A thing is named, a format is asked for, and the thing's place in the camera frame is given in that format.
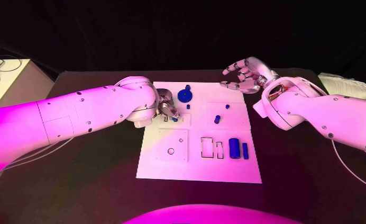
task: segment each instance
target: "dark table surface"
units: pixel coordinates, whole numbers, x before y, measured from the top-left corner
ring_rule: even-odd
[[[323,87],[309,70],[277,72]],[[172,82],[236,80],[221,70],[66,72],[50,97],[133,75]],[[308,122],[290,131],[279,129],[253,109],[260,97],[246,95],[263,184],[136,179],[145,129],[126,121],[5,171],[0,223],[122,223],[152,210],[195,203],[249,207],[305,223],[365,223],[366,186],[342,166],[331,140]]]

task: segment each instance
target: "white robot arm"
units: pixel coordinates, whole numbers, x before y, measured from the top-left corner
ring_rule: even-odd
[[[241,82],[224,81],[221,85],[243,93],[256,93],[264,87],[254,109],[279,128],[290,130],[308,120],[326,138],[366,150],[365,100],[328,95],[305,78],[280,77],[256,57],[236,62],[224,74],[237,69]]]
[[[31,151],[125,120],[142,128],[158,114],[181,118],[171,91],[146,77],[0,108],[0,171]]]

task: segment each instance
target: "rectangular slot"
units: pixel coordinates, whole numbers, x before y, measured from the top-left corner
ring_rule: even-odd
[[[224,143],[217,142],[217,148],[218,148],[218,159],[224,159]]]
[[[202,142],[202,158],[214,158],[214,139],[213,138],[201,138]]]

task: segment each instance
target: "robotic hand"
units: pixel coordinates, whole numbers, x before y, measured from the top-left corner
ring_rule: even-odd
[[[138,128],[158,115],[181,118],[172,92],[146,77],[129,77],[42,101],[0,108],[0,171],[31,151],[107,128],[125,120]]]
[[[323,136],[352,147],[366,149],[366,100],[326,92],[302,77],[280,77],[256,57],[236,62],[224,75],[240,70],[240,83],[221,85],[243,93],[264,88],[254,109],[283,130],[309,121]]]

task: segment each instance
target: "white board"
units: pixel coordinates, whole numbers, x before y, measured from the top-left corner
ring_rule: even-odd
[[[188,84],[194,99],[184,103],[178,92]],[[263,183],[243,93],[218,83],[155,82],[155,86],[172,91],[182,118],[165,122],[158,116],[146,127],[138,178]],[[205,141],[205,150],[214,149],[214,158],[202,157],[202,138],[213,138],[214,148],[208,148]],[[240,139],[241,159],[230,158],[231,138]],[[249,144],[249,160],[243,157],[243,143]]]

